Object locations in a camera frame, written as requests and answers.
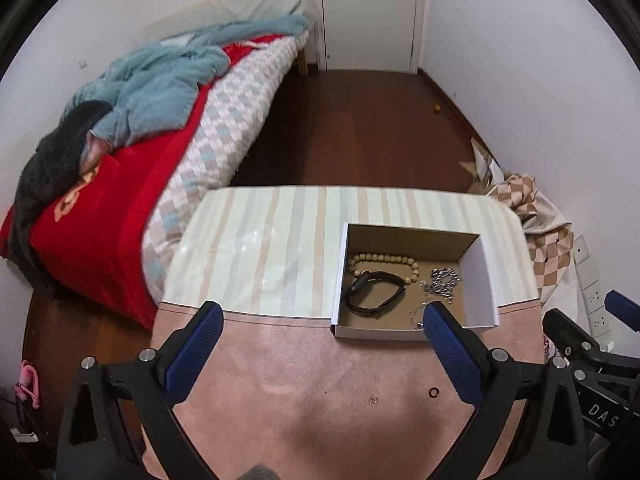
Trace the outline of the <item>white cardboard box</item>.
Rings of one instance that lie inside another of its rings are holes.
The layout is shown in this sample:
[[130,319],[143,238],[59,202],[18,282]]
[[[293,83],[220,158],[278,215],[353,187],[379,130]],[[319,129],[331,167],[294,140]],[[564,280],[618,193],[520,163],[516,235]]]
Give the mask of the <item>white cardboard box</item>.
[[[404,298],[379,318],[353,314],[344,305],[343,292],[357,270],[400,276],[407,284]],[[440,301],[465,328],[488,330],[499,325],[484,236],[372,224],[344,226],[331,318],[334,337],[424,341],[423,330],[411,327],[409,312],[433,301]]]

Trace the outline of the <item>black smart band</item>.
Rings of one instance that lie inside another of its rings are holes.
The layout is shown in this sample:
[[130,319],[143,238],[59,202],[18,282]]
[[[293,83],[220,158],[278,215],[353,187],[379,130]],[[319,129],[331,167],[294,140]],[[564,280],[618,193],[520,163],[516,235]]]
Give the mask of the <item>black smart band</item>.
[[393,310],[407,290],[405,280],[390,272],[357,270],[354,278],[343,292],[343,302],[364,318],[379,318]]

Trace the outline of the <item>white power strip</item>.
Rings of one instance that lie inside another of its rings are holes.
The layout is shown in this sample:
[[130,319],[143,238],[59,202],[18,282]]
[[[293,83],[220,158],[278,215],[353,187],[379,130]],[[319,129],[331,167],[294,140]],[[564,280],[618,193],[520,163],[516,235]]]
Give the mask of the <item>white power strip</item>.
[[574,241],[573,259],[582,302],[589,324],[589,331],[604,351],[614,350],[614,339],[608,311],[604,306],[604,291],[600,286],[600,273],[596,258],[591,255],[585,237],[579,235]]

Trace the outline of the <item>checkered beige blanket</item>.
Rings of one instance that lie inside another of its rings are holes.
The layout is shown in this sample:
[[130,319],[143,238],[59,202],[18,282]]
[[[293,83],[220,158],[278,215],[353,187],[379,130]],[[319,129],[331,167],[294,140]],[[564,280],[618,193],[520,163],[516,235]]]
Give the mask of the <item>checkered beige blanket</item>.
[[504,171],[476,139],[471,146],[474,160],[460,162],[472,177],[468,192],[498,200],[520,219],[544,307],[572,263],[572,224],[539,191],[534,177]]

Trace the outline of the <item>striped table cloth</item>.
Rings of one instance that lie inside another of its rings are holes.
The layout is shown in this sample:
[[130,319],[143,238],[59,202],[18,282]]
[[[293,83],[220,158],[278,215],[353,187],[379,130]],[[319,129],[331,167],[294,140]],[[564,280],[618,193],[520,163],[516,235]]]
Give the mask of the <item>striped table cloth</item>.
[[329,318],[347,223],[475,233],[500,307],[538,297],[520,219],[491,197],[410,188],[282,186],[210,191],[165,278],[166,304]]

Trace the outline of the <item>red bed cover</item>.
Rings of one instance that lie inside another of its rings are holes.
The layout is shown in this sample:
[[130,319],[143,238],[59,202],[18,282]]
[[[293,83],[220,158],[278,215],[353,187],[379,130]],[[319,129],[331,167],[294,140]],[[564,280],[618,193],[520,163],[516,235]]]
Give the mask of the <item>red bed cover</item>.
[[[224,50],[233,66],[250,50],[282,37],[257,37]],[[160,302],[145,285],[143,233],[195,133],[207,93],[221,78],[201,88],[183,129],[104,156],[93,172],[43,209],[29,235],[37,267],[26,276],[35,288],[57,297],[83,296],[152,326]]]

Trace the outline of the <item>checkered mattress quilt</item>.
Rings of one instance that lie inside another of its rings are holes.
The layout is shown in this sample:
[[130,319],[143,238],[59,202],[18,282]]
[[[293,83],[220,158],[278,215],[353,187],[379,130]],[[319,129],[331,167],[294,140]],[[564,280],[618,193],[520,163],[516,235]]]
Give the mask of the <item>checkered mattress quilt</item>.
[[304,50],[309,32],[250,50],[214,83],[195,133],[146,224],[142,271],[157,304],[172,258],[205,194],[228,185],[256,140],[274,96]]

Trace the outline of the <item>pink cloth on floor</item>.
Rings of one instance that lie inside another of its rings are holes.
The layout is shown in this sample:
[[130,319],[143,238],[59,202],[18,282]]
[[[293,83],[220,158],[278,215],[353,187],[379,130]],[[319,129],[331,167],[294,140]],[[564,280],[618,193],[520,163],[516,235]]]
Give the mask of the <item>pink cloth on floor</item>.
[[22,403],[30,405],[34,410],[40,407],[38,373],[35,367],[26,360],[21,364],[20,377],[13,390],[17,399]]

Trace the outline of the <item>black knit garment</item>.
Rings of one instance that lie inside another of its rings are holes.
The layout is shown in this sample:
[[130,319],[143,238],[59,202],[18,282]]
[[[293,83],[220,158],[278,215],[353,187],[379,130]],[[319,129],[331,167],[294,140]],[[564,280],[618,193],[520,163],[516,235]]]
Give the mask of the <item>black knit garment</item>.
[[37,267],[29,247],[30,228],[52,200],[77,182],[87,132],[111,109],[104,101],[80,103],[40,140],[25,165],[16,187],[9,235],[10,257],[23,273]]

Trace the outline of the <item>teal blue blanket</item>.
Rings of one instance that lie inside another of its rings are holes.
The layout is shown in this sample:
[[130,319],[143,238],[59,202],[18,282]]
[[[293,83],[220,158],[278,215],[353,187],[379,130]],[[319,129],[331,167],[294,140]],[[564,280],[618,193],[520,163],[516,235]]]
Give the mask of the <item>teal blue blanket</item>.
[[260,36],[297,37],[309,27],[300,13],[254,22],[212,25],[190,33],[185,44],[150,42],[118,58],[99,78],[84,84],[67,102],[64,115],[86,101],[112,109],[92,127],[112,148],[180,130],[188,121],[201,86],[226,73],[231,58],[222,48]]

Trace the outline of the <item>white door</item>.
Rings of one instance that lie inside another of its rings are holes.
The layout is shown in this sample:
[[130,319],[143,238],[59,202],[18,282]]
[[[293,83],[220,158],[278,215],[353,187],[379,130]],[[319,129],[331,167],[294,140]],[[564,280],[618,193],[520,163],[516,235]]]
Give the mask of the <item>white door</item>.
[[418,71],[425,0],[319,0],[325,70]]

